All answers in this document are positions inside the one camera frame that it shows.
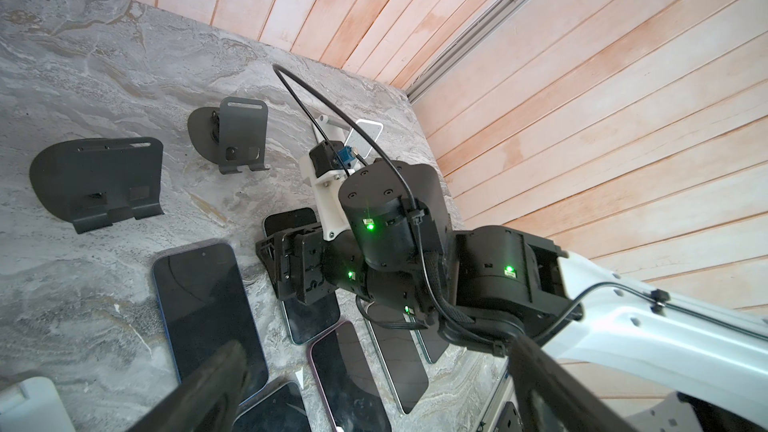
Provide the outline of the purple phone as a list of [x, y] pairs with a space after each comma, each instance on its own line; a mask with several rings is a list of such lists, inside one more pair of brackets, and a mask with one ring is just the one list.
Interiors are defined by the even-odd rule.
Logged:
[[378, 387], [353, 324], [344, 321], [319, 336], [308, 359], [335, 431], [390, 431]]

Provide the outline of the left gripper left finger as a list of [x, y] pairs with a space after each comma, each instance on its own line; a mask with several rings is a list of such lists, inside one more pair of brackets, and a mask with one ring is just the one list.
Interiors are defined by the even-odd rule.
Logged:
[[136, 422], [133, 431], [230, 431], [250, 379], [240, 342], [222, 345]]

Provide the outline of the blue phone reflective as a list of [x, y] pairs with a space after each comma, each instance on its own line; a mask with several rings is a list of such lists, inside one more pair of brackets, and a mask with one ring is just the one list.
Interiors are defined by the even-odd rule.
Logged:
[[261, 391], [268, 366], [232, 247], [219, 242], [166, 254], [153, 264], [152, 277], [178, 379], [237, 341], [247, 372], [240, 401]]

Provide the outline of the black phone round stand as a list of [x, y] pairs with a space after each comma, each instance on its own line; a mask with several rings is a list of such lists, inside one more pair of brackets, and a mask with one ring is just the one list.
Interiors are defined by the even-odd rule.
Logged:
[[449, 346], [449, 343], [439, 335], [437, 325], [427, 329], [416, 330], [415, 337], [429, 364], [435, 364]]

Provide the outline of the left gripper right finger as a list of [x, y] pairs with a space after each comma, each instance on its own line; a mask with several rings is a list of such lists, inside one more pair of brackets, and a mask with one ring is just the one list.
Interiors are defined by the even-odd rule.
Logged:
[[633, 429], [529, 338], [511, 339], [507, 355], [524, 431]]

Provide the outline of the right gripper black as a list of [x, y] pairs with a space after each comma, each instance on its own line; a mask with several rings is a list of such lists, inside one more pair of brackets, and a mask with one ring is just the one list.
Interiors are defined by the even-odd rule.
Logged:
[[319, 222], [256, 242], [278, 300], [296, 295], [313, 305], [337, 285], [403, 312], [435, 313], [422, 264], [435, 272], [453, 233], [440, 176], [428, 164], [395, 161], [393, 167], [398, 171], [377, 160], [343, 182], [338, 199], [350, 229], [327, 249]]

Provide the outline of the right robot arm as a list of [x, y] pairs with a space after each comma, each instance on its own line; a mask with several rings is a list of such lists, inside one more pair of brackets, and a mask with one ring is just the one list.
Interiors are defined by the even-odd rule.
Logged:
[[553, 241], [504, 226], [455, 230], [438, 173], [379, 159], [310, 173], [317, 222], [256, 244], [276, 297], [337, 291], [395, 313], [392, 330], [436, 326], [448, 343], [503, 357], [525, 427], [550, 412], [568, 431], [627, 422], [562, 367], [611, 367], [683, 394], [706, 431], [767, 426], [767, 326], [622, 278]]

